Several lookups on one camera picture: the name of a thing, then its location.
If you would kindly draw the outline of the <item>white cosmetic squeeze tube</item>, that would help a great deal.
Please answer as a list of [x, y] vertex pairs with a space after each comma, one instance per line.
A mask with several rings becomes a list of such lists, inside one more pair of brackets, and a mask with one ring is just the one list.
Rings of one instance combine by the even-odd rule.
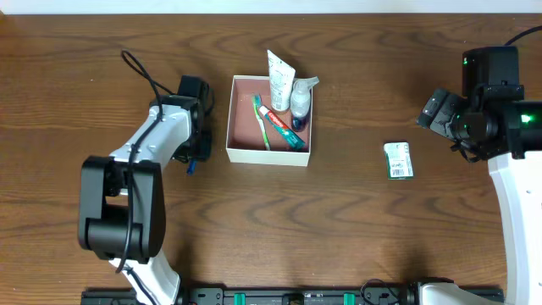
[[271, 106], [276, 112], [286, 112], [290, 108], [290, 94], [296, 70], [268, 50], [268, 77], [271, 93]]

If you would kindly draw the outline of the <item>blue disposable razor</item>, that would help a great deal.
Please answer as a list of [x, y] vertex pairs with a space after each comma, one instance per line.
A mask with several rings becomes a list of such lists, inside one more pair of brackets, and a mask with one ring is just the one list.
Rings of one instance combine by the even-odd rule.
[[197, 161], [195, 159], [191, 159], [189, 161], [187, 171], [186, 171], [188, 175], [194, 175], [195, 170], [196, 170], [196, 164], [197, 164]]

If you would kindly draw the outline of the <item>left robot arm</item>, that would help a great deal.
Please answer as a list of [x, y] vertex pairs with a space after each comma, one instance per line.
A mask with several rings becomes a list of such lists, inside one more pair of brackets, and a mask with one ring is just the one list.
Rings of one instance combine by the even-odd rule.
[[163, 96], [150, 104], [135, 134], [107, 157], [81, 167], [78, 241], [110, 262], [129, 289], [90, 288], [84, 304], [187, 304], [189, 292], [163, 252], [166, 229], [162, 173], [172, 160], [189, 165], [210, 155], [204, 119], [215, 97]]

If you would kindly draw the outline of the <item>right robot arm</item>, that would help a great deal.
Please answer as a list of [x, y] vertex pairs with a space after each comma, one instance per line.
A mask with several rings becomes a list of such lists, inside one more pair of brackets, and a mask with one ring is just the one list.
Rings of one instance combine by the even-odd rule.
[[485, 103], [437, 89], [418, 125], [451, 141], [469, 163], [485, 161], [501, 211], [506, 304], [541, 302], [541, 103]]

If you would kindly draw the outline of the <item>green white soap box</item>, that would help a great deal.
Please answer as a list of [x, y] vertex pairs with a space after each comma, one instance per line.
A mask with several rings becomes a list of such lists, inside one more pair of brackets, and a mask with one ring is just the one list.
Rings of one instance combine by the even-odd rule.
[[383, 149], [390, 180], [407, 180], [414, 177], [410, 147], [407, 142], [388, 142], [384, 144]]

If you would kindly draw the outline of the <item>clear pump spray bottle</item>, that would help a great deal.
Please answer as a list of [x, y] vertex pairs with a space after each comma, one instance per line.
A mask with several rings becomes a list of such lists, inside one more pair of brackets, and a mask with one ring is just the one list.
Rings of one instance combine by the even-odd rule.
[[311, 90], [319, 83], [317, 76], [307, 79], [298, 79], [294, 82], [290, 94], [290, 112], [292, 130], [301, 132], [306, 128], [309, 110], [312, 105]]

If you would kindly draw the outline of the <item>green toothbrush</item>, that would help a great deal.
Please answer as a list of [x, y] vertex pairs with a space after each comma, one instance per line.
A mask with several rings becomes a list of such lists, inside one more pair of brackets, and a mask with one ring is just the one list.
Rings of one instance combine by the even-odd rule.
[[263, 105], [263, 103], [262, 103], [261, 96], [260, 95], [252, 95], [252, 106], [253, 106], [253, 110], [254, 110], [257, 122], [259, 124], [260, 131], [262, 133], [263, 143], [264, 143], [265, 149], [267, 151], [270, 151], [271, 147], [270, 147], [270, 144], [269, 144], [269, 141], [268, 141], [267, 132], [265, 130], [265, 124], [264, 124], [263, 119], [262, 119], [262, 117], [261, 117], [261, 115], [259, 113], [259, 108], [262, 105]]

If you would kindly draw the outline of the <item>teal white toothpaste tube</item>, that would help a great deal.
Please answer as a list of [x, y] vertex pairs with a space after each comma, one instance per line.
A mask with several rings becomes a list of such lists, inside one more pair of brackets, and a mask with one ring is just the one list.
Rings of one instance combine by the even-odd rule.
[[260, 106], [258, 112], [275, 128], [289, 146], [299, 151], [303, 149], [306, 143], [273, 111], [266, 106]]

